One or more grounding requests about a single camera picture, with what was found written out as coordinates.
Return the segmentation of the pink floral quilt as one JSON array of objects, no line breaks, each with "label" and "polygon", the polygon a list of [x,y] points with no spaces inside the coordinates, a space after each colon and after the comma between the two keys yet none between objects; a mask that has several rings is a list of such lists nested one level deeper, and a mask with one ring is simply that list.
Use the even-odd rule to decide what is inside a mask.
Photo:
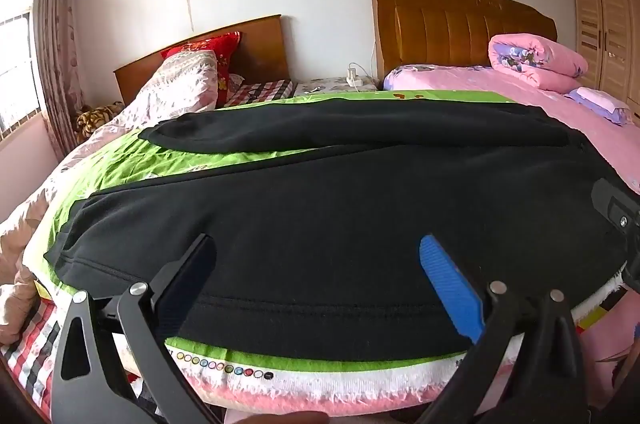
[{"label": "pink floral quilt", "polygon": [[23,254],[50,204],[72,176],[73,167],[134,129],[215,106],[217,78],[213,52],[186,52],[165,59],[132,103],[70,151],[40,188],[1,223],[2,345],[21,338],[23,324],[37,300],[35,277],[23,265]]}]

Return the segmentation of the folded pink quilt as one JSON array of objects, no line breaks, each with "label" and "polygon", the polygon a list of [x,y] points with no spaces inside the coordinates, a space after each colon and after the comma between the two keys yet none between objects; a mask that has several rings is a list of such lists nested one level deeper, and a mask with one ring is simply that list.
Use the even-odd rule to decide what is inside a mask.
[{"label": "folded pink quilt", "polygon": [[491,67],[538,90],[566,94],[579,88],[587,60],[568,47],[530,33],[496,34],[488,42]]}]

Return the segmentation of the light wooden wardrobe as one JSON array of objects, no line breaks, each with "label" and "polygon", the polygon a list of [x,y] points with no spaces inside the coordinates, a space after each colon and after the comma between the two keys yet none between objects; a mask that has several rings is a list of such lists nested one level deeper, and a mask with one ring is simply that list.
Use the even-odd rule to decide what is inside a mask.
[{"label": "light wooden wardrobe", "polygon": [[628,105],[639,122],[639,0],[575,0],[576,51],[588,62],[579,82]]}]

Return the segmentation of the right wooden headboard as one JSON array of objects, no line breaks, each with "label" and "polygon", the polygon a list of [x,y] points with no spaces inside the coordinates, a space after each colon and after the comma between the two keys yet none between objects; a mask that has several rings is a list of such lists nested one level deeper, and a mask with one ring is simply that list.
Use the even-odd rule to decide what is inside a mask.
[{"label": "right wooden headboard", "polygon": [[372,0],[378,78],[413,64],[488,66],[496,34],[556,41],[552,18],[513,0]]}]

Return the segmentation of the red embroidered pillow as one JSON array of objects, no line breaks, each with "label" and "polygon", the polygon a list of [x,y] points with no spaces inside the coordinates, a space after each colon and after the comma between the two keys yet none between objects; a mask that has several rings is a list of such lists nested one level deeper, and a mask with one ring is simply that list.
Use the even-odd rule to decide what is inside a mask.
[{"label": "red embroidered pillow", "polygon": [[233,95],[239,91],[244,79],[239,74],[230,72],[231,57],[239,47],[242,34],[239,31],[231,31],[220,36],[186,42],[181,45],[166,48],[161,51],[163,59],[175,54],[186,52],[210,51],[215,54],[217,65],[218,96],[217,107],[226,106]]}]

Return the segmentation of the purple white pillow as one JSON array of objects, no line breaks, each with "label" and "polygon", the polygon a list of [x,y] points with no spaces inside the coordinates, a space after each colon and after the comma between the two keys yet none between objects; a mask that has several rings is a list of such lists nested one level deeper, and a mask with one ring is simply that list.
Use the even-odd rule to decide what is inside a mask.
[{"label": "purple white pillow", "polygon": [[618,126],[631,122],[630,108],[608,93],[582,86],[570,91],[567,97]]}]

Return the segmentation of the window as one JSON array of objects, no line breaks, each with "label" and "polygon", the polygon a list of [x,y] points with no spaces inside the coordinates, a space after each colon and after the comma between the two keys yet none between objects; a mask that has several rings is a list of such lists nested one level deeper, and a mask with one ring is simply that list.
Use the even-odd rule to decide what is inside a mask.
[{"label": "window", "polygon": [[1,134],[11,133],[39,111],[34,54],[34,0],[1,0]]}]

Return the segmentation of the pink curtain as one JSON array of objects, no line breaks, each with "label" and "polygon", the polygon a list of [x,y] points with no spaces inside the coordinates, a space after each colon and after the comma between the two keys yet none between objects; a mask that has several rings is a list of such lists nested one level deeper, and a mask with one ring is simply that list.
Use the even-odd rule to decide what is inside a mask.
[{"label": "pink curtain", "polygon": [[78,77],[73,0],[34,0],[32,28],[43,119],[58,160],[78,145],[76,119],[85,105]]}]

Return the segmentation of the pink bed sheet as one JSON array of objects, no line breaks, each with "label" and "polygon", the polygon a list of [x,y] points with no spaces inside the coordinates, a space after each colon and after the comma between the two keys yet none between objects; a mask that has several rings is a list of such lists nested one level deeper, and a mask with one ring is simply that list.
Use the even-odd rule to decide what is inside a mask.
[{"label": "pink bed sheet", "polygon": [[[490,67],[398,67],[383,81],[387,91],[485,91],[514,102],[537,106],[550,117],[583,132],[631,189],[639,189],[639,129],[617,126],[562,94],[538,90]],[[588,398],[599,408],[614,394],[616,362],[634,344],[639,324],[639,296],[615,278],[586,308],[577,330],[586,363]]]}]

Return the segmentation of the plaid bed sheet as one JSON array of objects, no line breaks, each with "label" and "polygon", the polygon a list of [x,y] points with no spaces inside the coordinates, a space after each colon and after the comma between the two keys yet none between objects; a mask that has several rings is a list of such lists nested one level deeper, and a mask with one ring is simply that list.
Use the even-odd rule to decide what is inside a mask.
[{"label": "plaid bed sheet", "polygon": [[243,84],[224,105],[226,108],[271,100],[287,99],[293,96],[296,85],[291,80]]}]

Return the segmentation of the wooden headboard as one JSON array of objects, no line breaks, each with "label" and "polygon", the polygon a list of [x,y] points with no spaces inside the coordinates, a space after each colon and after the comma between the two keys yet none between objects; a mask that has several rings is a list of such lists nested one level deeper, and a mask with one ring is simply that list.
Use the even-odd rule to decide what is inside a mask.
[{"label": "wooden headboard", "polygon": [[488,66],[496,34],[556,41],[552,18],[513,0],[372,0],[378,78],[413,64]]},{"label": "wooden headboard", "polygon": [[242,76],[248,84],[288,80],[288,59],[280,14],[239,22],[228,27],[204,32],[181,40],[114,71],[120,96],[129,105],[164,61],[162,53],[169,48],[239,31],[241,40],[231,57],[230,72]]}]

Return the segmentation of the tiger print plush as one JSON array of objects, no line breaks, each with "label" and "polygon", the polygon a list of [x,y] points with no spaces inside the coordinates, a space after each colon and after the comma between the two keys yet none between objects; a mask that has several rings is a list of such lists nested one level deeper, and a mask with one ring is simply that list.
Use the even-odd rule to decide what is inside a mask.
[{"label": "tiger print plush", "polygon": [[75,134],[79,144],[85,143],[99,127],[111,122],[124,110],[122,102],[115,102],[96,108],[83,106],[76,115]]}]

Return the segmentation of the left wooden headboard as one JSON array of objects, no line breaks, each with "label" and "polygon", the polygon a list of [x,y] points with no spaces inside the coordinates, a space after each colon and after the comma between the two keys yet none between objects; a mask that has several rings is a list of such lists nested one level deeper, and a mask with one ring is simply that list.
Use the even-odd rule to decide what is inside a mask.
[{"label": "left wooden headboard", "polygon": [[248,84],[288,80],[288,59],[280,14],[239,22],[228,27],[204,32],[181,40],[114,71],[120,96],[129,105],[164,61],[162,53],[169,48],[239,31],[241,40],[231,57],[230,72],[242,76]]}]

